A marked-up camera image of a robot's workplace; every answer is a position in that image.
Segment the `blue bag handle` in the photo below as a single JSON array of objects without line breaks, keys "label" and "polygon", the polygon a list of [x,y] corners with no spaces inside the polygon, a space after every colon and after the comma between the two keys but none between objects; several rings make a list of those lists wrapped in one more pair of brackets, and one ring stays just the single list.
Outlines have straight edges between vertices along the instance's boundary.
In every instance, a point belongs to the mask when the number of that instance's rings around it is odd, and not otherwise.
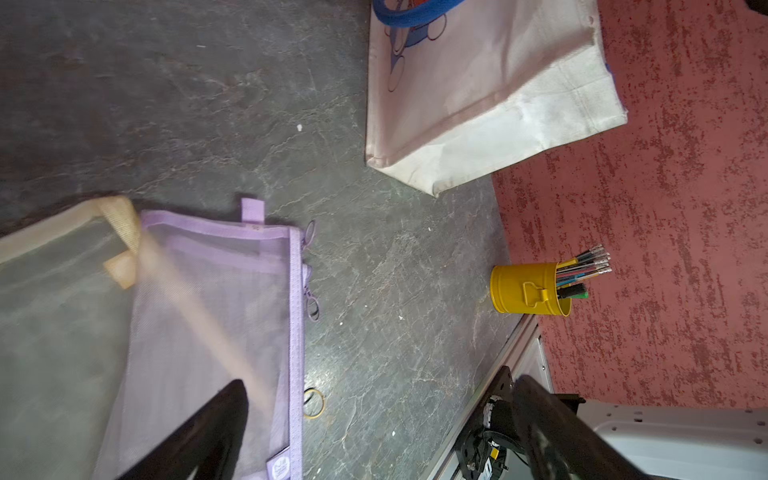
[{"label": "blue bag handle", "polygon": [[427,0],[418,7],[407,10],[390,10],[384,0],[372,0],[376,17],[390,27],[418,27],[428,24],[464,0]]}]

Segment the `purple tab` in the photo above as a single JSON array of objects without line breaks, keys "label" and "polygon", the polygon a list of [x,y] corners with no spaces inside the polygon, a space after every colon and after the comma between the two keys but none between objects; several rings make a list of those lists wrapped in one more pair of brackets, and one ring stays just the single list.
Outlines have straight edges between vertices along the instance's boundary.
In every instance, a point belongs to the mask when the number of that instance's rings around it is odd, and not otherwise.
[{"label": "purple tab", "polygon": [[290,478],[290,447],[286,447],[266,463],[266,476],[270,480],[288,480]]},{"label": "purple tab", "polygon": [[255,198],[240,199],[243,223],[264,225],[264,202]]}]

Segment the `purple mesh bag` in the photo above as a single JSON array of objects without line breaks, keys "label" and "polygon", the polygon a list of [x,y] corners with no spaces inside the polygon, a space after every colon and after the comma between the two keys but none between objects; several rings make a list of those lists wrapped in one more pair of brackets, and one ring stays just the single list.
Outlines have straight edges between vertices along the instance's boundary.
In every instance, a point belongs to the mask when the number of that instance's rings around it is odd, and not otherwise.
[{"label": "purple mesh bag", "polygon": [[301,251],[311,238],[263,219],[252,199],[242,223],[142,214],[127,366],[94,480],[125,472],[232,379],[249,401],[235,478],[302,478],[303,318],[313,297]]}]

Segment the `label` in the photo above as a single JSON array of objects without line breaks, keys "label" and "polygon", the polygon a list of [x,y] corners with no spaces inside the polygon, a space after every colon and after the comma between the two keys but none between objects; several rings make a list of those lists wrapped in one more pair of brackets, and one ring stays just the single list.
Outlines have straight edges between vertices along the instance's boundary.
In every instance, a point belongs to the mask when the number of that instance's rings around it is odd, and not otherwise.
[{"label": "label", "polygon": [[270,480],[287,480],[290,478],[290,447],[278,453],[266,463],[266,474]]}]

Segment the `rubber band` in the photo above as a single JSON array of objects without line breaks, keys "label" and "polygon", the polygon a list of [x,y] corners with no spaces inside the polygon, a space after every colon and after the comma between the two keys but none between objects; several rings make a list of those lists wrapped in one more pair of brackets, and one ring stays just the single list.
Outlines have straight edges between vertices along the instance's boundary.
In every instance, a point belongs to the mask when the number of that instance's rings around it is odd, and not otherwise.
[{"label": "rubber band", "polygon": [[316,225],[317,223],[315,220],[310,221],[306,225],[306,228],[304,229],[304,238],[301,240],[301,250],[309,248],[310,245],[312,245],[312,240],[315,240],[315,232],[317,231]]},{"label": "rubber band", "polygon": [[[315,323],[320,321],[320,301],[317,299],[316,296],[310,292],[310,289],[307,288],[304,290],[304,296],[306,297],[306,316],[309,317],[309,319]],[[314,311],[310,310],[310,307],[312,304],[315,304]]]},{"label": "rubber band", "polygon": [[[306,413],[304,413],[305,419],[314,420],[317,417],[321,416],[323,412],[326,411],[326,396],[323,395],[322,392],[320,392],[318,389],[315,389],[315,388],[304,390],[304,395],[306,395],[307,393],[316,393],[317,395],[320,396],[320,400],[323,402],[323,405],[320,407],[320,411],[316,415],[307,415]],[[308,399],[304,400],[304,405],[306,405],[308,401],[309,401]]]}]

